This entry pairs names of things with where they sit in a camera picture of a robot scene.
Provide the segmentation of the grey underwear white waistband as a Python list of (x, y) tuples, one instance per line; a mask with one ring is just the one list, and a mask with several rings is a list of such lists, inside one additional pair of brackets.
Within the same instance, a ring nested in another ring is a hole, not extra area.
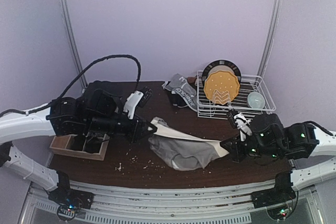
[(229, 154), (221, 147), (220, 141), (180, 132), (159, 117), (153, 118), (151, 123), (157, 127), (157, 131), (148, 139), (150, 149), (175, 170), (205, 169), (210, 162)]

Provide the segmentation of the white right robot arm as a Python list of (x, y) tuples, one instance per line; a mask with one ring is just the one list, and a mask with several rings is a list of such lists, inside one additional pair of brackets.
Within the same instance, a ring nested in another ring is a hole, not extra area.
[(284, 127), (277, 114), (258, 114), (253, 119), (235, 110), (227, 118), (239, 135), (222, 141), (221, 147), (240, 162), (246, 156), (274, 159), (305, 159), (330, 156), (330, 160), (286, 173), (275, 178), (275, 189), (299, 191), (305, 187), (335, 178), (335, 132), (314, 121)]

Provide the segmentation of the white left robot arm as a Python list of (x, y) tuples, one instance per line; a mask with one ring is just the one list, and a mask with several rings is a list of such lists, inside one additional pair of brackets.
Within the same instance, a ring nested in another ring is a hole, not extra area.
[(61, 96), (37, 108), (1, 113), (1, 166), (12, 169), (24, 179), (40, 185), (49, 193), (70, 189), (67, 174), (49, 169), (22, 154), (14, 140), (36, 136), (102, 134), (124, 135), (136, 142), (157, 131), (156, 126), (136, 115), (144, 107), (152, 90), (144, 87), (122, 102), (122, 92), (112, 82), (90, 83), (79, 98)]

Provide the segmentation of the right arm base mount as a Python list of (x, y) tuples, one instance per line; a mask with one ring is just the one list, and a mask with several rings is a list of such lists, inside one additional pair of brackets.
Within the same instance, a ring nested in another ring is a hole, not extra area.
[(266, 207), (267, 215), (274, 221), (285, 221), (297, 207), (299, 193), (294, 191), (291, 172), (279, 173), (270, 189), (254, 191), (251, 199), (254, 208)]

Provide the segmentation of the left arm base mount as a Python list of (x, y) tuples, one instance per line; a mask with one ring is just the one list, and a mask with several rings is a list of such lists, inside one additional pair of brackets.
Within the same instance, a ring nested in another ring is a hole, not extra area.
[(56, 171), (58, 182), (56, 189), (46, 191), (48, 199), (58, 205), (57, 217), (64, 222), (72, 221), (82, 209), (91, 209), (94, 194), (87, 191), (76, 190), (70, 187), (69, 176)]

